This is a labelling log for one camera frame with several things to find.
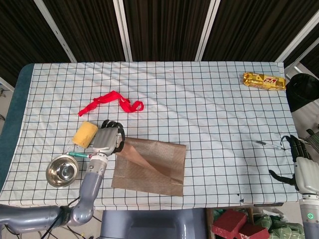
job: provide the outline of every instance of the yellow wrapper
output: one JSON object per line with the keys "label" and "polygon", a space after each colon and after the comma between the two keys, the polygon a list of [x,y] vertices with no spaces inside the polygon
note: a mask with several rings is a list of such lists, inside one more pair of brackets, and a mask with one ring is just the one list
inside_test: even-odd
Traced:
{"label": "yellow wrapper", "polygon": [[266,76],[253,72],[244,73],[246,86],[258,87],[265,90],[277,91],[286,89],[286,80],[282,77]]}

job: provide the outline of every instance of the green light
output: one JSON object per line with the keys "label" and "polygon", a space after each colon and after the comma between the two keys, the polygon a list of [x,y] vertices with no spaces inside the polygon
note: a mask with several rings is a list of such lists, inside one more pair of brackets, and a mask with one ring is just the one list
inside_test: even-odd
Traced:
{"label": "green light", "polygon": [[307,217],[308,217],[309,219],[313,219],[313,218],[314,218],[314,215],[313,215],[312,213],[308,213]]}

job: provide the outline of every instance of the pen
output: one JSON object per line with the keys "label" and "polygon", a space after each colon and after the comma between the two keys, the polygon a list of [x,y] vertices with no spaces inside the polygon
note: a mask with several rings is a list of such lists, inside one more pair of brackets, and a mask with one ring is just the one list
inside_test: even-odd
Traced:
{"label": "pen", "polygon": [[276,146],[276,145],[273,145],[273,144],[270,144],[270,143],[265,143],[263,141],[259,141],[259,140],[253,140],[254,142],[258,143],[258,144],[261,144],[261,145],[267,145],[271,148],[275,148],[275,149],[278,149],[278,150],[285,150],[283,147],[280,147],[280,146]]}

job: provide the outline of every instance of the green cloth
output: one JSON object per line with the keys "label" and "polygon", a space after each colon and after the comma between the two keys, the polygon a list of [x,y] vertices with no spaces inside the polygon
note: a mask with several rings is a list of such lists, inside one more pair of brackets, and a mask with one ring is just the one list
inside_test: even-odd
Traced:
{"label": "green cloth", "polygon": [[305,239],[302,225],[281,222],[280,217],[264,215],[255,222],[255,225],[267,228],[270,239]]}

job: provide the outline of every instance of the table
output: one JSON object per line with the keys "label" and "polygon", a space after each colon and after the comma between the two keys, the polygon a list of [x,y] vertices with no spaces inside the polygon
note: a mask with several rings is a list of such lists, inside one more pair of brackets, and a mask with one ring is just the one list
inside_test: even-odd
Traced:
{"label": "table", "polygon": [[[62,153],[84,151],[71,141],[81,122],[87,120],[101,126],[105,119],[121,122],[127,136],[185,144],[184,196],[111,188],[115,166],[115,157],[111,156],[95,200],[96,210],[184,209],[297,201],[299,195],[294,187],[277,182],[268,173],[272,169],[291,176],[293,164],[289,150],[264,148],[252,141],[279,144],[283,135],[296,134],[286,94],[243,85],[242,75],[247,71],[284,75],[283,63],[269,62],[27,66],[19,76],[0,138],[4,167],[0,179],[8,172],[0,203],[66,205],[75,199],[87,159],[78,158],[81,169],[78,179],[63,189],[48,185],[46,167]],[[144,102],[144,111],[127,114],[113,102],[80,118],[77,116],[93,98],[112,90],[132,101]]]}

